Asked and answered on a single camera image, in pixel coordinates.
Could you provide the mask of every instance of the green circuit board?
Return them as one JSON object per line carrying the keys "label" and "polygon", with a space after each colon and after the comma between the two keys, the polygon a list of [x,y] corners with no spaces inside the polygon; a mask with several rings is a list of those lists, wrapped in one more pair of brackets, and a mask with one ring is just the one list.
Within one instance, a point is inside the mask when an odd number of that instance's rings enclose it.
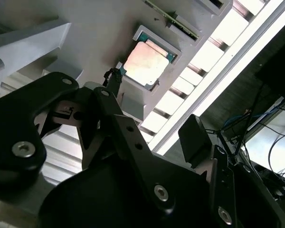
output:
{"label": "green circuit board", "polygon": [[183,24],[179,23],[176,19],[171,17],[168,13],[157,7],[154,3],[150,2],[149,0],[143,0],[145,4],[147,4],[149,7],[160,13],[163,17],[165,17],[171,24],[173,24],[175,27],[177,27],[179,30],[181,30],[183,33],[185,33],[187,36],[189,36],[193,40],[197,40],[199,36],[192,32],[189,28],[184,26]]}

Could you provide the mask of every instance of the black metal bracket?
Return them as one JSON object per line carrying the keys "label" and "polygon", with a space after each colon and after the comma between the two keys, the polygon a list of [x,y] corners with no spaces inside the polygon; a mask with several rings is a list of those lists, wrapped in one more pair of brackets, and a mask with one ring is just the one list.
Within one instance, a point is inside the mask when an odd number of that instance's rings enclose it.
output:
{"label": "black metal bracket", "polygon": [[23,185],[38,176],[46,158],[39,134],[48,110],[77,89],[71,77],[52,73],[0,99],[0,184]]}

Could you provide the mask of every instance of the silver screw head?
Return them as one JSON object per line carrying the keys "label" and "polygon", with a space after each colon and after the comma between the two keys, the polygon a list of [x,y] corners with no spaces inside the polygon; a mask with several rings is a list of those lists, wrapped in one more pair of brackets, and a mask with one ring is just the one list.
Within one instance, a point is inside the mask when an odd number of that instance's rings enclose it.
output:
{"label": "silver screw head", "polygon": [[102,93],[103,95],[105,95],[105,96],[109,96],[109,95],[110,95],[110,94],[109,94],[107,91],[105,91],[105,90],[102,90],[101,93]]}
{"label": "silver screw head", "polygon": [[15,156],[20,158],[29,158],[31,157],[36,149],[35,146],[30,142],[18,142],[12,147],[12,152]]}
{"label": "silver screw head", "polygon": [[155,185],[154,193],[157,198],[163,202],[166,202],[169,198],[167,190],[162,185]]}
{"label": "silver screw head", "polygon": [[71,85],[73,82],[67,78],[62,79],[62,81],[68,85]]}
{"label": "silver screw head", "polygon": [[231,225],[232,224],[232,218],[229,215],[229,213],[223,209],[222,207],[218,207],[218,215],[220,216],[220,218],[227,224],[227,225]]}

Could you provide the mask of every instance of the metal slot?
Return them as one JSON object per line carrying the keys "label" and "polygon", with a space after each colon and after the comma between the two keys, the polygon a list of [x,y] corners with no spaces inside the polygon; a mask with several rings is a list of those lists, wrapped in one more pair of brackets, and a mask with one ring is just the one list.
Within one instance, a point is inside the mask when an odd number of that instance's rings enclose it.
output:
{"label": "metal slot", "polygon": [[192,65],[192,64],[188,64],[188,68],[190,68],[191,70],[193,70],[195,73],[197,73],[198,75],[204,77],[206,75],[206,71],[204,71],[203,69],[199,69],[196,66]]}
{"label": "metal slot", "polygon": [[218,38],[212,38],[210,37],[208,39],[212,44],[214,44],[215,46],[217,46],[219,49],[221,49],[222,51],[226,51],[227,48],[229,47],[227,44],[225,44],[222,40],[218,39]]}
{"label": "metal slot", "polygon": [[250,21],[254,17],[254,15],[237,0],[233,0],[232,8],[247,21]]}
{"label": "metal slot", "polygon": [[170,118],[170,115],[168,113],[165,113],[163,112],[162,110],[159,110],[157,108],[154,108],[153,111],[155,113],[157,113],[158,115],[161,115],[162,117],[166,118],[166,119],[169,119]]}
{"label": "metal slot", "polygon": [[181,97],[182,99],[186,99],[187,96],[188,96],[187,94],[185,94],[185,93],[179,91],[178,89],[176,89],[176,88],[174,88],[174,87],[171,87],[171,88],[169,89],[169,91],[171,91],[171,92],[174,93],[175,95]]}
{"label": "metal slot", "polygon": [[209,0],[209,1],[211,1],[211,3],[213,4],[213,5],[215,5],[216,7],[218,7],[219,9],[222,7],[222,5],[223,5],[223,3],[222,2],[220,2],[219,0]]}
{"label": "metal slot", "polygon": [[146,134],[150,135],[150,136],[155,136],[156,133],[153,132],[153,131],[150,131],[149,129],[145,128],[145,127],[142,127],[140,126],[139,130],[141,130],[142,132],[145,132]]}

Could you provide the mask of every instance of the blue cable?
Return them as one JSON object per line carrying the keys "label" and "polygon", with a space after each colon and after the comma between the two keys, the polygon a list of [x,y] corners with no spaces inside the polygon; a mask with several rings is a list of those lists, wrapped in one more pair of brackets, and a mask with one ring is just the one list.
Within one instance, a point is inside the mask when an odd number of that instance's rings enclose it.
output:
{"label": "blue cable", "polygon": [[[268,112],[268,113],[263,113],[263,114],[254,115],[253,117],[260,117],[260,116],[263,116],[263,115],[271,114],[272,112],[274,112],[274,111],[277,109],[277,107],[278,107],[278,106],[274,107],[274,108],[273,108],[270,112]],[[234,117],[231,117],[231,118],[227,119],[227,120],[225,121],[224,125],[223,125],[223,128],[224,128],[225,126],[227,126],[230,122],[233,122],[233,120],[235,121],[235,120],[237,120],[237,119],[239,119],[239,118],[241,118],[241,117],[243,117],[243,116],[244,116],[244,115],[237,115],[237,116],[234,116]]]}

